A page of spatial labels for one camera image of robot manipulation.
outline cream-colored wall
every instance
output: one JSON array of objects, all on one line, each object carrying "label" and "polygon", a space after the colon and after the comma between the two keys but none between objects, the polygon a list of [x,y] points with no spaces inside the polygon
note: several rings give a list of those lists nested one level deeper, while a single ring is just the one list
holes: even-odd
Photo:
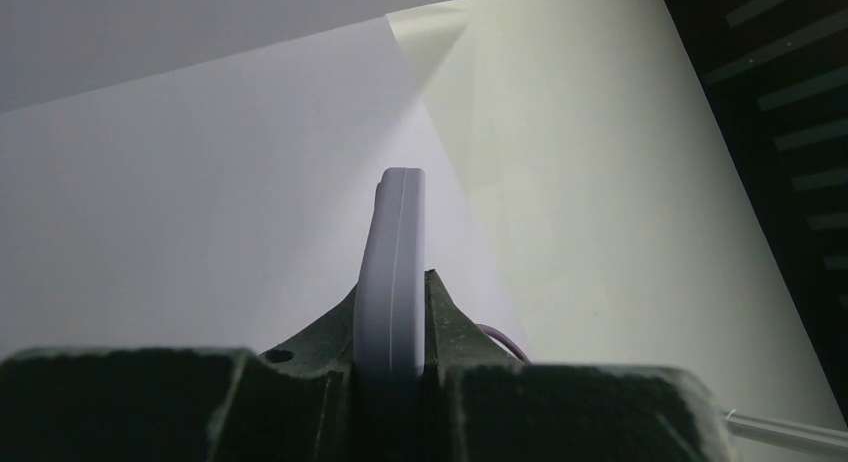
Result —
[{"label": "cream-colored wall", "polygon": [[682,366],[727,408],[845,428],[663,0],[390,20],[539,360]]}]

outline gray stripe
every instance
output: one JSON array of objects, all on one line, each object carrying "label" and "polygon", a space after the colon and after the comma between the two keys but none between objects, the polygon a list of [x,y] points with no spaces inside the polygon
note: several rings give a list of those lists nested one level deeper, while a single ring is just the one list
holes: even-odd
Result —
[{"label": "gray stripe", "polygon": [[741,57],[739,60],[733,61],[724,67],[719,67],[704,76],[704,84],[712,85],[716,82],[729,79],[752,67],[776,59],[783,54],[835,34],[845,28],[848,28],[848,9],[843,9],[825,17],[782,39],[775,40],[764,47],[760,47],[748,55]]},{"label": "gray stripe", "polygon": [[769,110],[845,84],[848,84],[848,67],[764,95],[757,99],[757,102],[760,103],[761,110]]},{"label": "gray stripe", "polygon": [[815,215],[807,217],[813,230],[848,229],[848,213]]},{"label": "gray stripe", "polygon": [[825,257],[824,267],[827,270],[848,270],[848,257],[844,255]]},{"label": "gray stripe", "polygon": [[848,184],[848,169],[831,170],[792,179],[792,185],[795,186],[797,191],[821,189],[841,184]]},{"label": "gray stripe", "polygon": [[727,14],[727,23],[731,27],[736,27],[742,22],[762,14],[783,1],[786,0],[751,0]]},{"label": "gray stripe", "polygon": [[781,135],[774,139],[774,146],[777,147],[777,150],[789,150],[845,135],[848,135],[848,119]]}]

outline ceiling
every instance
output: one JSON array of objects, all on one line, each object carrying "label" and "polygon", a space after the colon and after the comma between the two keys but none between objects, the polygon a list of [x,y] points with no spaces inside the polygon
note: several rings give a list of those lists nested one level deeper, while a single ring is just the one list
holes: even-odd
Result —
[{"label": "ceiling", "polygon": [[665,2],[845,417],[848,0]]}]

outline cable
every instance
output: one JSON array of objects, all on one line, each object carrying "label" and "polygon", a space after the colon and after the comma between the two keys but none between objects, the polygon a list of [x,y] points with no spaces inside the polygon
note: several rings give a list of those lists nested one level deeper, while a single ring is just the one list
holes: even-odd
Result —
[{"label": "cable", "polygon": [[504,347],[512,352],[512,355],[514,355],[516,359],[522,362],[530,362],[530,358],[527,357],[527,354],[525,354],[523,350],[521,350],[521,347],[519,347],[518,344],[513,342],[512,339],[507,337],[506,334],[500,330],[484,324],[477,324],[477,328],[492,339],[503,344]]}]

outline dark mechanical part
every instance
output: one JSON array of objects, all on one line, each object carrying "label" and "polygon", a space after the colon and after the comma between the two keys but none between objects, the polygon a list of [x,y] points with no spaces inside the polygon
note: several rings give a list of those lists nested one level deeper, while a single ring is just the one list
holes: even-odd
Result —
[{"label": "dark mechanical part", "polygon": [[[526,365],[426,275],[422,460],[735,460],[673,369]],[[354,394],[355,291],[261,354],[31,350],[0,365],[0,460],[380,460]]]}]

